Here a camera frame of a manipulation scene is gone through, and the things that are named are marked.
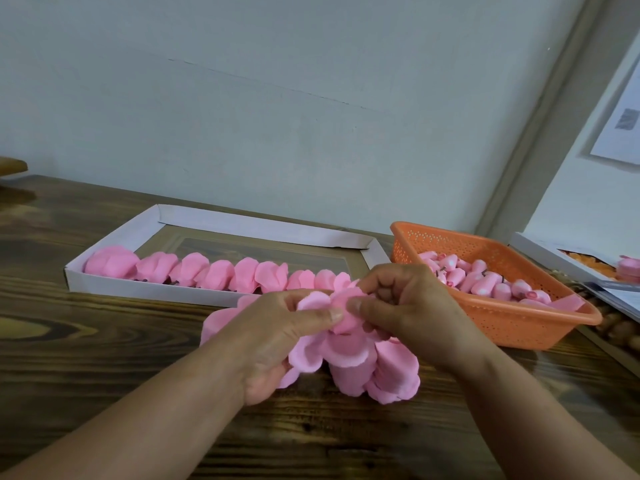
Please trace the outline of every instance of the qr code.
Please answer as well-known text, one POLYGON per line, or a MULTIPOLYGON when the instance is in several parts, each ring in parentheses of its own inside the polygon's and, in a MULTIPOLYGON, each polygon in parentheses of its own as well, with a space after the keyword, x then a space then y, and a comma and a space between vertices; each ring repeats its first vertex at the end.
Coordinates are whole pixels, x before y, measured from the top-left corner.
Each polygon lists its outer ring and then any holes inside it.
POLYGON ((616 129, 631 131, 633 128, 636 127, 638 118, 640 118, 640 111, 627 108, 625 109, 625 112, 622 113, 622 116, 620 116, 620 119, 616 124, 616 129))

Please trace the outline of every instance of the person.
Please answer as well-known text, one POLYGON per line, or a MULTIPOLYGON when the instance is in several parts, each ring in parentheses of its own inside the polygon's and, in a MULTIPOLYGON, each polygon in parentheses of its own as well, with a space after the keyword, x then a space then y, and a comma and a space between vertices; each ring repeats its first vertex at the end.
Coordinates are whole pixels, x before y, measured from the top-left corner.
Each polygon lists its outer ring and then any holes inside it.
MULTIPOLYGON (((427 266, 376 266, 348 310, 460 384, 510 479, 638 480, 528 372, 471 322, 427 266)), ((268 293, 194 352, 0 480, 187 478, 244 406, 274 393, 297 340, 340 310, 296 312, 309 290, 268 293)))

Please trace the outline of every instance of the plastic basket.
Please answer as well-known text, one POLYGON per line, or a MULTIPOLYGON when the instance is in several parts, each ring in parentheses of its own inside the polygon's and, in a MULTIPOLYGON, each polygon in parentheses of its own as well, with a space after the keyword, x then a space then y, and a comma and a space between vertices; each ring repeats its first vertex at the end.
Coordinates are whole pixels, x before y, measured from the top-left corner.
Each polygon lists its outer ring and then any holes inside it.
MULTIPOLYGON (((391 231, 396 238, 393 262, 421 264, 418 254, 433 250, 456 254, 468 262, 483 259, 489 270, 502 274, 508 281, 523 279, 553 299, 573 293, 528 259, 492 239, 409 222, 394 222, 391 231)), ((504 347, 546 350, 576 325, 597 325, 602 321, 600 312, 587 301, 577 312, 564 312, 448 290, 480 330, 493 343, 504 347)))

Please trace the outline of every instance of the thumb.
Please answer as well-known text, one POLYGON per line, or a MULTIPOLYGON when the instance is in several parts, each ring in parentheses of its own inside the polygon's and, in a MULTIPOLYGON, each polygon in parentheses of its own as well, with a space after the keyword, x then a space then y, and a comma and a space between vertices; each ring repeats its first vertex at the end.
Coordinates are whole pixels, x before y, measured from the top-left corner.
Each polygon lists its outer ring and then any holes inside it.
POLYGON ((351 298, 347 311, 367 322, 393 333, 397 324, 397 310, 378 298, 351 298))
POLYGON ((314 335, 329 330, 342 320, 344 313, 339 308, 321 308, 319 310, 302 310, 294 313, 293 332, 298 337, 314 335))

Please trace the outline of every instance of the wooden table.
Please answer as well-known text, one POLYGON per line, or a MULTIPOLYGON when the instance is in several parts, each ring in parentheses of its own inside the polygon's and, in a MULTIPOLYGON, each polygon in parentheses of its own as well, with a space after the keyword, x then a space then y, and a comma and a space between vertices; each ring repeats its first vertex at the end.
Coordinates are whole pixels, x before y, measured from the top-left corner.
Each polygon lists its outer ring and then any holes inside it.
MULTIPOLYGON (((0 183, 0 470, 198 346, 212 308, 65 287, 68 261, 155 203, 220 210, 46 177, 0 183)), ((640 470, 636 377, 575 331, 549 352, 510 354, 640 470)), ((416 398, 380 406, 341 395, 326 371, 305 376, 245 409, 194 477, 503 478, 455 382, 424 365, 420 377, 416 398)))

